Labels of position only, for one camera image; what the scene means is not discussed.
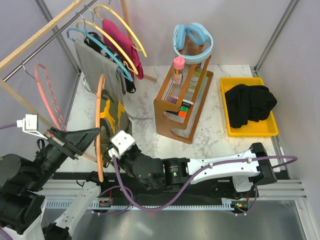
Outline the pink hanger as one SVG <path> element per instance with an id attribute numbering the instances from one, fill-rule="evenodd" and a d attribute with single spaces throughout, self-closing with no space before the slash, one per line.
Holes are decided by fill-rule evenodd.
<path id="1" fill-rule="evenodd" d="M 47 70 L 46 66 L 41 64 L 41 63 L 38 63 L 34 67 L 34 75 L 30 74 L 26 70 L 26 67 L 25 67 L 23 61 L 21 62 L 21 66 L 22 66 L 23 70 L 30 77 L 32 77 L 35 80 L 37 88 L 38 88 L 38 92 L 39 92 L 39 94 L 41 96 L 41 99 L 42 99 L 42 101 L 44 103 L 44 106 L 45 106 L 45 108 L 46 108 L 46 110 L 47 110 L 52 122 L 54 123 L 54 126 L 59 130 L 66 131 L 67 127 L 66 127 L 65 122 L 64 122 L 64 117 L 62 116 L 60 107 L 59 107 L 59 105 L 57 103 L 57 98 L 55 96 L 54 89 L 52 87 L 52 82 L 51 82 L 51 80 L 49 78 L 49 74 L 48 74 L 48 70 Z M 43 72 L 43 76 L 44 76 L 45 82 L 46 82 L 46 84 L 48 86 L 48 90 L 49 90 L 49 93 L 51 95 L 51 102 L 53 103 L 54 108 L 52 108 L 51 103 L 49 102 L 48 97 L 47 97 L 47 95 L 45 93 L 45 90 L 44 90 L 44 87 L 43 87 L 43 84 L 42 84 L 42 81 L 41 81 L 40 69 Z"/>

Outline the camouflage trousers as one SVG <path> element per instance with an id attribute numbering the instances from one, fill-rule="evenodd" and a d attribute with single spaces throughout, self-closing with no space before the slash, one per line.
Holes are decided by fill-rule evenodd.
<path id="1" fill-rule="evenodd" d="M 132 134 L 132 122 L 122 102 L 113 92 L 106 89 L 101 91 L 99 123 L 102 164 L 106 168 L 110 163 L 110 158 L 107 156 L 108 148 L 111 144 L 110 138 L 121 130 L 127 134 Z"/>

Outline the orange hanger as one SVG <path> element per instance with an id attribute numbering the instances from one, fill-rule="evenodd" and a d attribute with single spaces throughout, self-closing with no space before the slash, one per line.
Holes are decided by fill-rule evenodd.
<path id="1" fill-rule="evenodd" d="M 95 109 L 95 127 L 99 130 L 101 129 L 100 124 L 100 109 L 101 109 L 101 100 L 102 100 L 102 90 L 105 86 L 106 76 L 101 74 L 97 86 L 96 93 L 96 109 Z M 101 134 L 99 133 L 95 139 L 95 154 L 96 154 L 96 163 L 97 163 L 97 174 L 98 180 L 100 183 L 104 181 L 104 170 L 103 170 L 103 155 L 101 152 Z"/>

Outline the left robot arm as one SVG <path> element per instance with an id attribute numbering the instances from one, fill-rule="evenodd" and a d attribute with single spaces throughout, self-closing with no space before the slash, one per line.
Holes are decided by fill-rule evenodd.
<path id="1" fill-rule="evenodd" d="M 39 192 L 67 159 L 78 159 L 99 135 L 99 128 L 63 131 L 51 127 L 37 140 L 33 161 L 17 154 L 0 158 L 0 233 L 7 240 L 70 240 L 98 196 L 110 191 L 108 182 L 92 172 L 67 210 L 53 223 L 41 226 L 45 196 Z"/>

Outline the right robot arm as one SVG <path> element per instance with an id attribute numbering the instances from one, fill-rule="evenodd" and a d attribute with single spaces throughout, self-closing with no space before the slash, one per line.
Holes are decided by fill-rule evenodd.
<path id="1" fill-rule="evenodd" d="M 277 182 L 266 149 L 260 142 L 253 143 L 246 151 L 214 158 L 152 158 L 143 154 L 136 145 L 122 155 L 115 148 L 110 148 L 108 155 L 116 156 L 117 166 L 146 190 L 161 188 L 165 192 L 177 192 L 185 184 L 231 178 L 229 191 L 240 197 L 253 185 Z"/>

